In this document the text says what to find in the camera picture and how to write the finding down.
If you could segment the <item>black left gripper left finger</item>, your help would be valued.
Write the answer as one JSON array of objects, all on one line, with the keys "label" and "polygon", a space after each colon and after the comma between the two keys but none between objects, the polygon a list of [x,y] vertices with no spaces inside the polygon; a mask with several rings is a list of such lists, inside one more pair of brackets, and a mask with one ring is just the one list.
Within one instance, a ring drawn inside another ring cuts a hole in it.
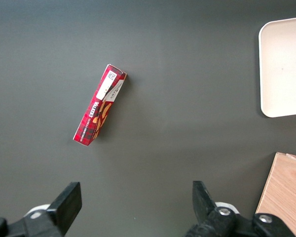
[{"label": "black left gripper left finger", "polygon": [[30,209],[14,223],[0,217],[0,237],[64,237],[82,207],[79,182],[71,182],[51,204]]}]

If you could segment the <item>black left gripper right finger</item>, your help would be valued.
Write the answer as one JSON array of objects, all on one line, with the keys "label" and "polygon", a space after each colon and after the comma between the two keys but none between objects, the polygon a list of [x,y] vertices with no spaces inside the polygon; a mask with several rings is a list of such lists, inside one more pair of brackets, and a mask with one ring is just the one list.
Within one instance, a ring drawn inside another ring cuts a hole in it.
[{"label": "black left gripper right finger", "polygon": [[294,237],[279,217],[269,213],[246,219],[229,203],[214,202],[202,181],[193,181],[193,210],[198,223],[186,237]]}]

